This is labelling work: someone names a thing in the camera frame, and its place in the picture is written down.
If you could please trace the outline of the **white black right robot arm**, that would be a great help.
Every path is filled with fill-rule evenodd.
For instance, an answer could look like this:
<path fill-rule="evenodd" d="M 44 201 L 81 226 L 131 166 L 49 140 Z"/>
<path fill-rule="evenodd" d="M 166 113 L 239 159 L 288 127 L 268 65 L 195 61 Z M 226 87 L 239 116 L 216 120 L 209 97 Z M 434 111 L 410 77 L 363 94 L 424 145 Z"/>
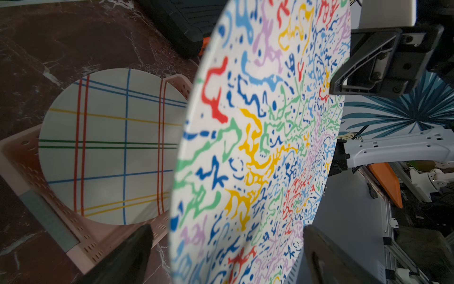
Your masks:
<path fill-rule="evenodd" d="M 368 164 L 454 159 L 454 4 L 365 1 L 349 59 L 331 79 L 345 95 L 330 175 Z"/>

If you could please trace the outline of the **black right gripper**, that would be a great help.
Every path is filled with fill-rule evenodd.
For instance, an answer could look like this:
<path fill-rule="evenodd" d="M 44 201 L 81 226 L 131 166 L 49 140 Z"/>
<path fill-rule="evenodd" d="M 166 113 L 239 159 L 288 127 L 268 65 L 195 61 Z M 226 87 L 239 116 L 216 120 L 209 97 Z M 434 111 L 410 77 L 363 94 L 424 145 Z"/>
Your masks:
<path fill-rule="evenodd" d="M 454 2 L 417 1 L 417 20 L 402 30 L 353 30 L 349 59 L 333 74 L 331 95 L 398 98 L 425 71 L 454 86 Z"/>

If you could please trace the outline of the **white plaid striped plate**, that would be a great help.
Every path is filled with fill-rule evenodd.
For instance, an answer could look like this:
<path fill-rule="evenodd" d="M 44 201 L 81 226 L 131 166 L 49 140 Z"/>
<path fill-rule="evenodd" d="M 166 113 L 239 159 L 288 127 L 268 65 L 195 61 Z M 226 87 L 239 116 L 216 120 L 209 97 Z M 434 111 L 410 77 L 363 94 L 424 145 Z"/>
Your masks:
<path fill-rule="evenodd" d="M 70 210 L 126 226 L 166 213 L 190 86 L 135 69 L 69 85 L 39 135 L 41 170 Z"/>

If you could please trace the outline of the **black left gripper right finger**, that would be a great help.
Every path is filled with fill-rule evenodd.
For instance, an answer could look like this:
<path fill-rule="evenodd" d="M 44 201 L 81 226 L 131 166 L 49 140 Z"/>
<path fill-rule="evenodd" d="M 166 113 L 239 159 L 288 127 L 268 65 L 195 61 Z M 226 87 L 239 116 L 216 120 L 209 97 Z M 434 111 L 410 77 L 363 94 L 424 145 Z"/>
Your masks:
<path fill-rule="evenodd" d="M 306 226 L 303 237 L 304 254 L 314 284 L 380 283 L 315 226 Z"/>

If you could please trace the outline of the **colourful squiggle pattern plate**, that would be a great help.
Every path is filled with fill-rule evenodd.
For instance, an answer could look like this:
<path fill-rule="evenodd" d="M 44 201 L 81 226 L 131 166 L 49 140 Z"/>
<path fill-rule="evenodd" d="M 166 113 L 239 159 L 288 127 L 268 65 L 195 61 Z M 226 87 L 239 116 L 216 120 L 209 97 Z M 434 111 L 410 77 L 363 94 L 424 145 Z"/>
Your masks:
<path fill-rule="evenodd" d="M 175 284 L 282 284 L 325 189 L 348 1 L 229 1 L 189 97 L 170 199 Z"/>

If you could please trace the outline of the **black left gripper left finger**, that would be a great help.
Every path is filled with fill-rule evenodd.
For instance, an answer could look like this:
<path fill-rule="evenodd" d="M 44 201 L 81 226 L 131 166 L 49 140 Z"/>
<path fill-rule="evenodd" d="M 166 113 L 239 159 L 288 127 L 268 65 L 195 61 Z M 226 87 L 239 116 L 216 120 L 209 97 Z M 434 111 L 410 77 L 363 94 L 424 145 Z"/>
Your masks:
<path fill-rule="evenodd" d="M 141 284 L 153 244 L 153 231 L 145 224 L 98 263 L 79 284 Z"/>

